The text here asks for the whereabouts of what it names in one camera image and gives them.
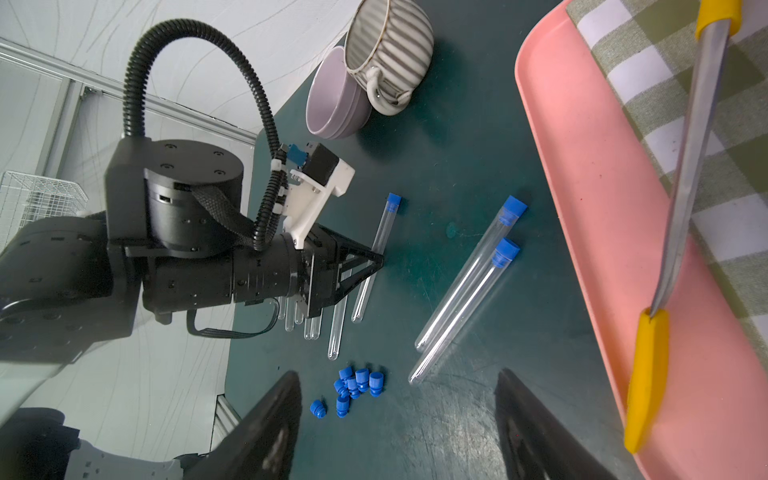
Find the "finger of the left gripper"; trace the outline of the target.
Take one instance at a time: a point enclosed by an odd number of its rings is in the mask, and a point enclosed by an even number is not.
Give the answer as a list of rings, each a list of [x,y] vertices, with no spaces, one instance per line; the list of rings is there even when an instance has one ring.
[[[325,308],[336,305],[382,267],[382,261],[368,261],[364,268],[353,273],[356,266],[346,268],[337,262],[315,261],[314,316],[318,317]]]
[[[316,225],[316,243],[330,261],[343,267],[384,265],[383,255],[374,253],[372,248],[320,224]]]

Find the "test tube three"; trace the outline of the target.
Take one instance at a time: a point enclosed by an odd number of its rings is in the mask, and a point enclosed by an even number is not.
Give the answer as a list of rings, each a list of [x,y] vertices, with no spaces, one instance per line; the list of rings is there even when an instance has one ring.
[[[301,307],[302,300],[299,296],[295,296],[293,300],[294,300],[294,315],[293,315],[294,324],[302,325],[306,318]]]

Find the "blue stopper one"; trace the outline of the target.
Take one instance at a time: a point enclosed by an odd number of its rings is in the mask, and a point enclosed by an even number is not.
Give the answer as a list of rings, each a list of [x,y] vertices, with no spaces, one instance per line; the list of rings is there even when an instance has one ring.
[[[322,419],[327,415],[327,407],[325,401],[322,399],[314,400],[310,404],[310,412],[318,419]]]

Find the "test tube eight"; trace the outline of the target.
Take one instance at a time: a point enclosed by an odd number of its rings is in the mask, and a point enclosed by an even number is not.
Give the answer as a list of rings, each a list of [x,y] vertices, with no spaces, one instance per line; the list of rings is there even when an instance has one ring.
[[[387,202],[372,245],[372,251],[374,253],[380,255],[384,254],[401,200],[402,198],[397,194],[390,193],[388,195]],[[372,274],[362,283],[351,316],[353,323],[360,323],[362,321],[365,310],[368,306],[375,279],[376,274]]]

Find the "blue stopper two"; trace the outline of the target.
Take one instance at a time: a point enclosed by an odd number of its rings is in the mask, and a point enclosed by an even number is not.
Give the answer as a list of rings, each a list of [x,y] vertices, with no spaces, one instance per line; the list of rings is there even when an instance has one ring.
[[[351,397],[349,394],[339,395],[336,399],[336,414],[339,418],[345,418],[350,411]]]

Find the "blue stopper three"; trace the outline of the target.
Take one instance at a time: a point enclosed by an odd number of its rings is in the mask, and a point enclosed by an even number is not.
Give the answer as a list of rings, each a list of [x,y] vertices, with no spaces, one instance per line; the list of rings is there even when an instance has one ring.
[[[346,397],[349,395],[349,390],[347,388],[347,382],[344,379],[338,379],[333,384],[334,389],[338,396],[340,397]]]

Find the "blue stopper six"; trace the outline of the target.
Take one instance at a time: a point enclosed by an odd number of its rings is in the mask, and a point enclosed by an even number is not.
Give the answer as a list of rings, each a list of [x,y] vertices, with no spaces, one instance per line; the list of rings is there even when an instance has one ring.
[[[355,372],[355,383],[357,390],[366,392],[369,390],[370,370],[367,368],[359,369]]]

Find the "blue stopper seven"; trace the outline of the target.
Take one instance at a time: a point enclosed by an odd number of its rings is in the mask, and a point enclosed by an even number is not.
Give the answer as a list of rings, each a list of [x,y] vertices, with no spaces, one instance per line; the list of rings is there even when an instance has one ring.
[[[371,396],[379,397],[384,390],[384,374],[382,372],[371,372],[368,385]]]

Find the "test tube nine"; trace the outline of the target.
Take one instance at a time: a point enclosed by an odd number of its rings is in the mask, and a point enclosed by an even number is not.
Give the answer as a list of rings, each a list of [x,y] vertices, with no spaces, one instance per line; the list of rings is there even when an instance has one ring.
[[[458,308],[459,300],[480,274],[484,263],[527,208],[528,205],[516,197],[510,195],[507,198],[418,335],[415,341],[418,352],[423,352],[436,339],[448,316]]]

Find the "test tube one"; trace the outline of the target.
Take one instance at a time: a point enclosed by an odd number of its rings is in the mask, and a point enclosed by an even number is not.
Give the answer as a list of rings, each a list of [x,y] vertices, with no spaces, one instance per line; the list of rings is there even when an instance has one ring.
[[[278,298],[278,319],[281,321],[284,321],[287,314],[287,298],[286,297],[279,297]]]

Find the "test tube six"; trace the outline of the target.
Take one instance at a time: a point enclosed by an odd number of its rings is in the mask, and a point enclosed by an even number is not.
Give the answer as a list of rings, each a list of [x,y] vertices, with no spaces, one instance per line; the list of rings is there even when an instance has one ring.
[[[340,353],[347,302],[348,298],[344,297],[333,308],[331,331],[327,350],[327,358],[331,361],[335,361]]]

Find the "test tube two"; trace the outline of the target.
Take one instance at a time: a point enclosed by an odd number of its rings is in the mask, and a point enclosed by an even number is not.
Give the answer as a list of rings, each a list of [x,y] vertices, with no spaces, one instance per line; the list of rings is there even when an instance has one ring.
[[[291,332],[295,329],[295,301],[291,297],[286,297],[284,307],[284,329],[286,332]]]

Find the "test tube four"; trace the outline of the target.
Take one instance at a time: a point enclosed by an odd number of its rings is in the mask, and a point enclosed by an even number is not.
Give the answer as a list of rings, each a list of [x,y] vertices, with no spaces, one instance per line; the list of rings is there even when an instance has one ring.
[[[311,318],[307,318],[304,321],[303,337],[305,340],[313,339],[312,323],[313,323],[313,320]]]

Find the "test tube five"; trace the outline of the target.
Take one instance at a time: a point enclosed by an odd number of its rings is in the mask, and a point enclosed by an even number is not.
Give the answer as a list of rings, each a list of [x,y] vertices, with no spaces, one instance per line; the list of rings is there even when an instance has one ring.
[[[318,340],[322,331],[322,315],[310,318],[307,321],[307,338],[309,340]]]

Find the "blue stopper five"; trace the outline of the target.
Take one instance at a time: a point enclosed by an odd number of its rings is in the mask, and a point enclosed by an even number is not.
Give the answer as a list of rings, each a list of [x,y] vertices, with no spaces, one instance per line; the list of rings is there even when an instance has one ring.
[[[354,377],[349,377],[345,380],[346,387],[349,392],[349,395],[352,399],[357,399],[361,396],[361,392],[358,389],[358,384],[356,382],[356,379]]]

